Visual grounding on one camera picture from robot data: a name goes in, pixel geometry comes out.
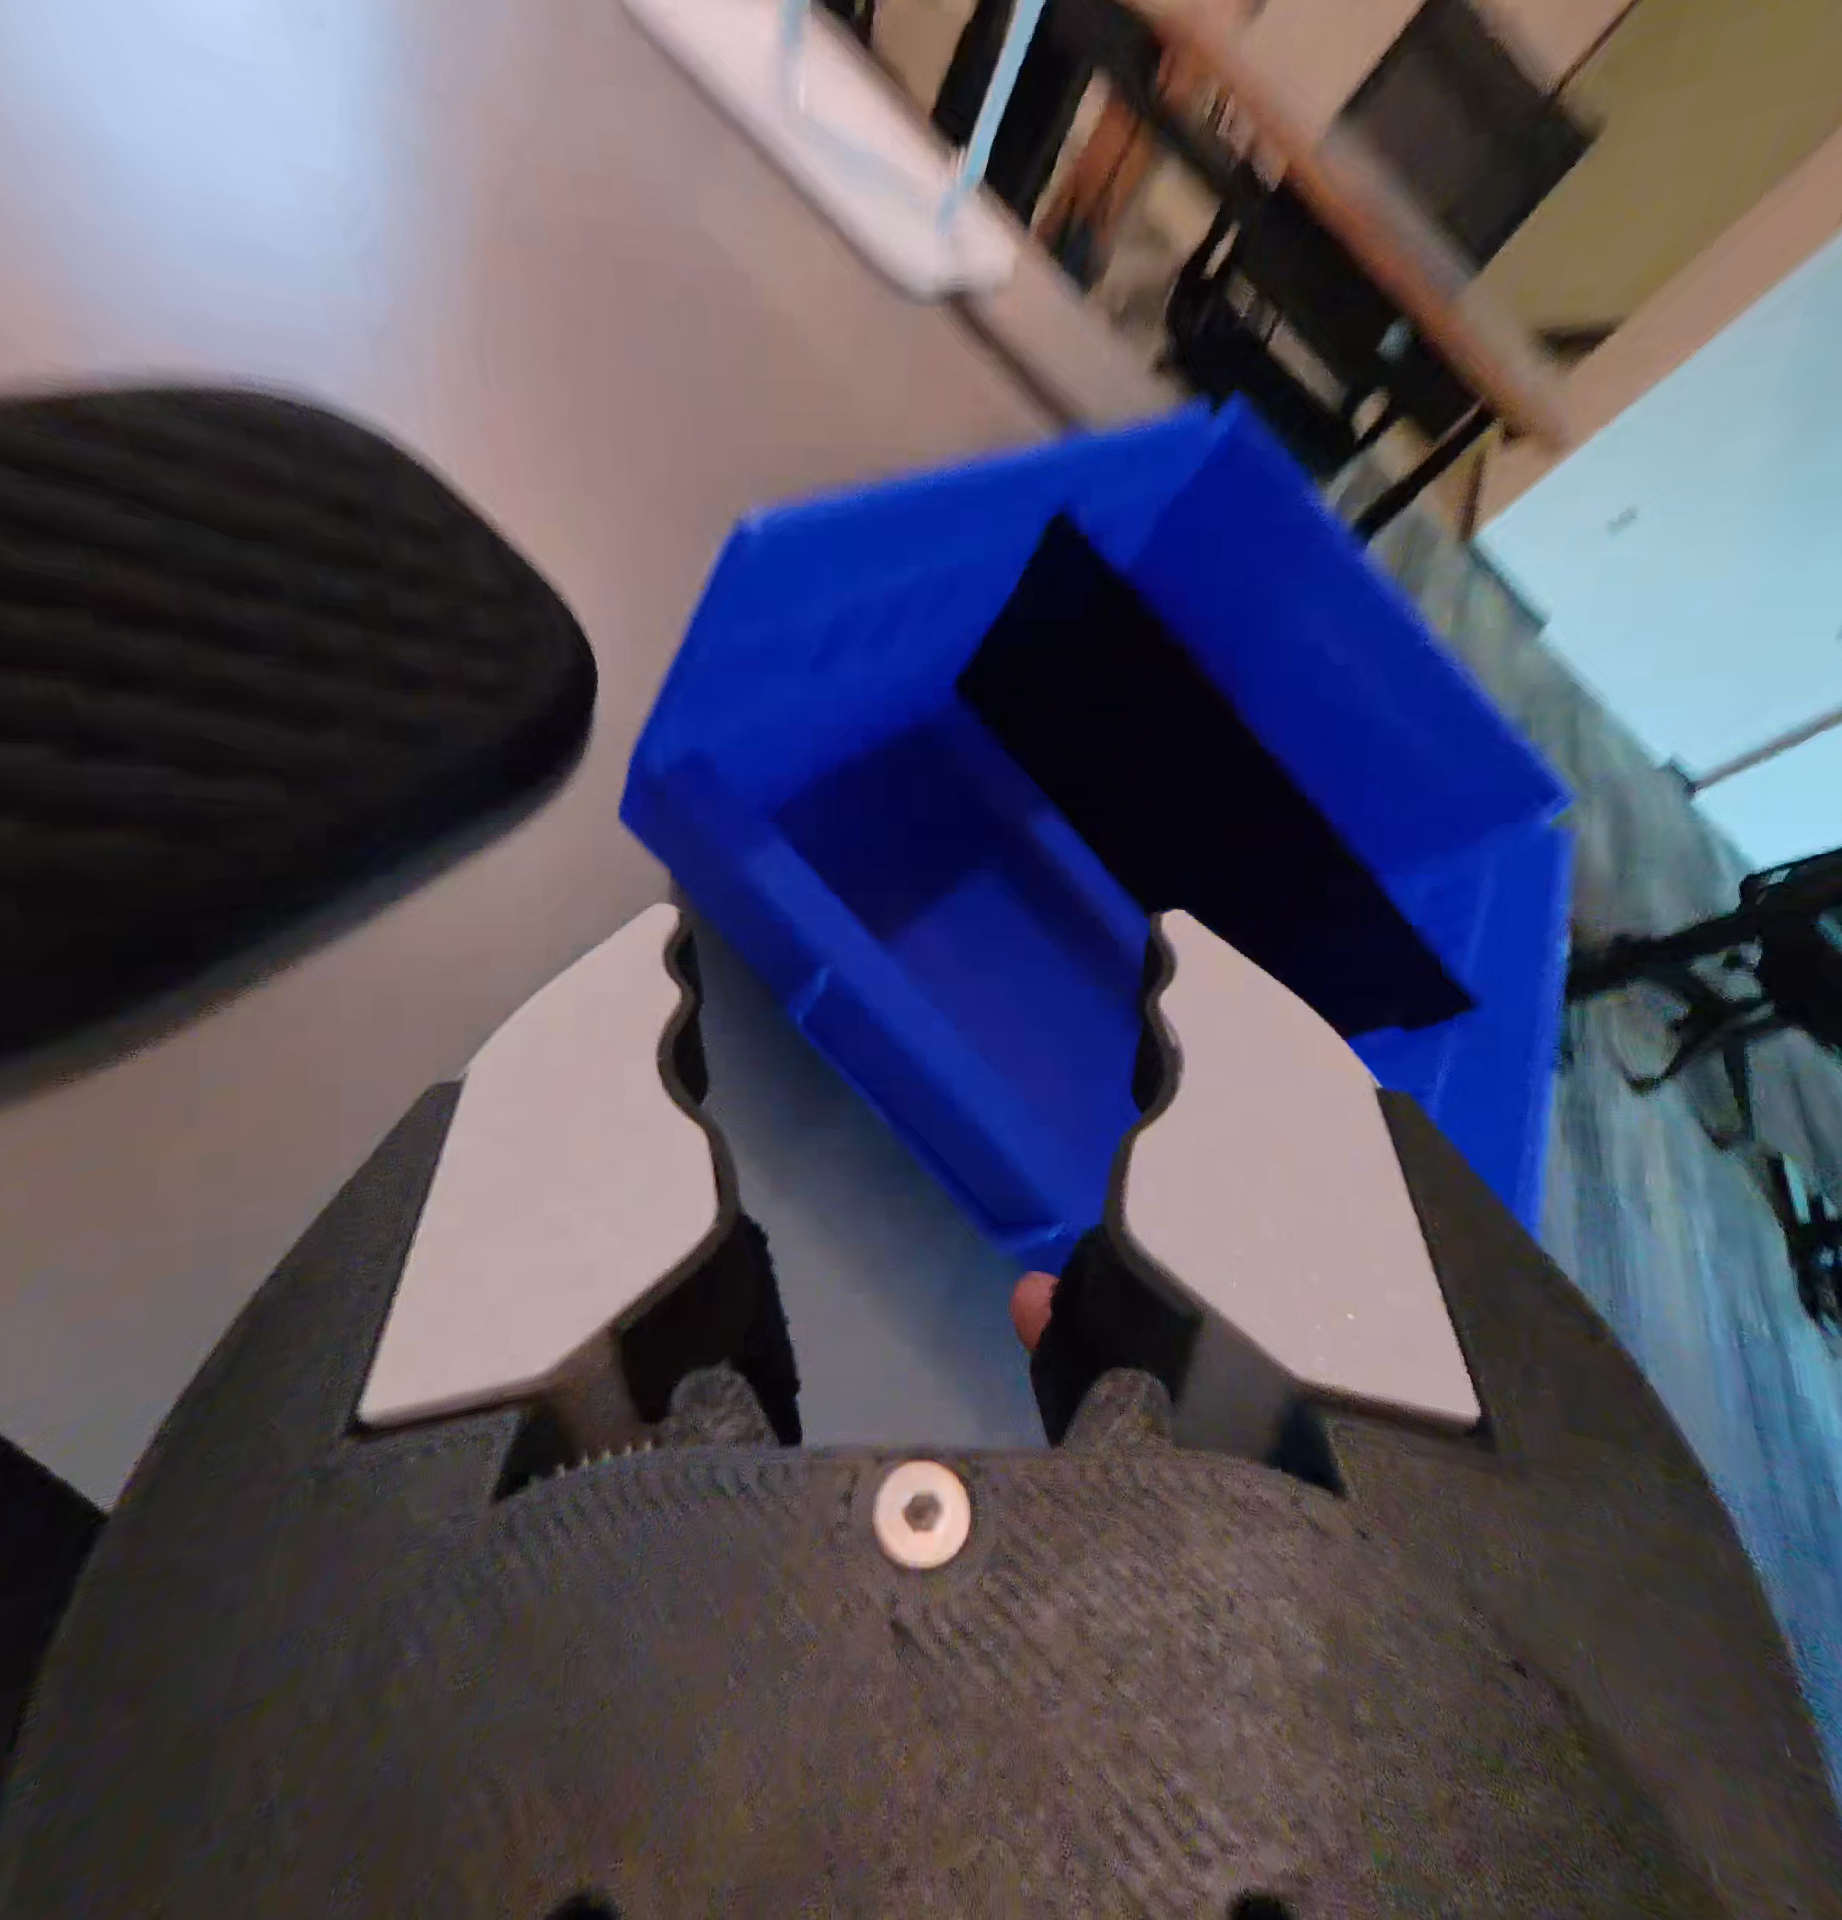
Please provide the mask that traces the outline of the black office chair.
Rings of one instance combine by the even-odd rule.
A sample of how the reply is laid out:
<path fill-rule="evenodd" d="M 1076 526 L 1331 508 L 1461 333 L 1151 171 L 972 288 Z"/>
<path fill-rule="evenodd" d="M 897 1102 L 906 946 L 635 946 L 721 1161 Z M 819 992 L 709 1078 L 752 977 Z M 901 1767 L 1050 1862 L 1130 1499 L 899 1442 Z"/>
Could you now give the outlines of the black office chair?
<path fill-rule="evenodd" d="M 1842 1334 L 1842 1213 L 1754 1129 L 1750 1051 L 1798 1036 L 1842 1066 L 1842 848 L 1750 875 L 1722 915 L 1658 935 L 1624 932 L 1568 962 L 1569 1006 L 1648 987 L 1674 996 L 1671 1053 L 1652 1073 L 1629 1073 L 1639 1095 L 1717 1062 L 1730 1125 L 1709 1132 L 1724 1154 L 1744 1151 L 1782 1233 L 1803 1315 Z"/>

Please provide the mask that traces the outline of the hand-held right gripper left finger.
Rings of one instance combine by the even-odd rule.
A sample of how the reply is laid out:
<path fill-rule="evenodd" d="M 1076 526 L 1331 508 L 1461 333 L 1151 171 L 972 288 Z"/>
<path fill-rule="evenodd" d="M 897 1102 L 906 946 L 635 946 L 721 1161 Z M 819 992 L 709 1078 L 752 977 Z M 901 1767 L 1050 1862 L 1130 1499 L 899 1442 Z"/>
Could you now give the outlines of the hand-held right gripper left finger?
<path fill-rule="evenodd" d="M 687 1077 L 691 941 L 675 904 L 645 910 L 471 1058 L 357 1425 L 522 1405 L 650 1425 L 676 1380 L 739 1347 L 747 1283 L 709 1278 L 740 1201 Z"/>

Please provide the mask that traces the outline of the wooden edged desk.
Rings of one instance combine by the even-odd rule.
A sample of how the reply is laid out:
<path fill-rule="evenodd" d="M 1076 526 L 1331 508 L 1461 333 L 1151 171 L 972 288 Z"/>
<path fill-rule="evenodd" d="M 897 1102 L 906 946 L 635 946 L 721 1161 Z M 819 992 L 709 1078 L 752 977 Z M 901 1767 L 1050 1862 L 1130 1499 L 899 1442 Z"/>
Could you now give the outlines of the wooden edged desk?
<path fill-rule="evenodd" d="M 1554 360 L 1506 312 L 1453 244 L 1348 130 L 1319 131 L 1295 95 L 1244 47 L 1221 4 L 1132 4 L 1172 52 L 1221 83 L 1281 166 L 1281 185 L 1461 375 L 1511 438 L 1568 450 L 1572 422 Z"/>

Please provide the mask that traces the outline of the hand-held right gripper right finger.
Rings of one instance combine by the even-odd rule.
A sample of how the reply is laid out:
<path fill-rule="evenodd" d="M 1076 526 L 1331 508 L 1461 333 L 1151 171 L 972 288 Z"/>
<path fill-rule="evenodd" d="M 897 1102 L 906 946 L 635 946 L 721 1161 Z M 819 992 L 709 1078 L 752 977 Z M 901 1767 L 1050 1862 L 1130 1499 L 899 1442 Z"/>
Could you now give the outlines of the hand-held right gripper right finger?
<path fill-rule="evenodd" d="M 1477 1425 L 1373 1077 L 1192 915 L 1147 935 L 1138 1116 L 1103 1202 L 1103 1354 L 1157 1373 L 1177 1428 L 1282 1428 L 1315 1406 Z"/>

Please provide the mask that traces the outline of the black bin divider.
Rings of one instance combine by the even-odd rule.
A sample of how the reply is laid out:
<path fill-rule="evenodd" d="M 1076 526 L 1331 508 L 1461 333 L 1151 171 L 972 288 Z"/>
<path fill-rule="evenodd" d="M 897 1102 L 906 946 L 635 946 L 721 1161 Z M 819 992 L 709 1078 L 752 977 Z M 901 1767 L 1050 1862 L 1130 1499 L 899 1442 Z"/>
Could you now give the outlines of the black bin divider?
<path fill-rule="evenodd" d="M 1068 515 L 1043 527 L 957 697 L 1140 911 L 1190 915 L 1341 1037 L 1474 1011 L 1371 863 Z"/>

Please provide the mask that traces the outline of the blue plastic bin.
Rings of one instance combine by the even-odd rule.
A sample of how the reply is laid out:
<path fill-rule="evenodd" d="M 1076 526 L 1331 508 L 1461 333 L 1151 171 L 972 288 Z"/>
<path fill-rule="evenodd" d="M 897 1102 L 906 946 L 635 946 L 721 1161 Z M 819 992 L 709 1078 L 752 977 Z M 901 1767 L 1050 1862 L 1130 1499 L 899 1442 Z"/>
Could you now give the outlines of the blue plastic bin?
<path fill-rule="evenodd" d="M 1538 1231 L 1569 797 L 1237 404 L 735 527 L 623 825 L 983 1236 L 1061 1261 L 1132 1125 L 1149 918 L 957 697 L 1058 512 L 1471 992 L 1342 1039 Z"/>

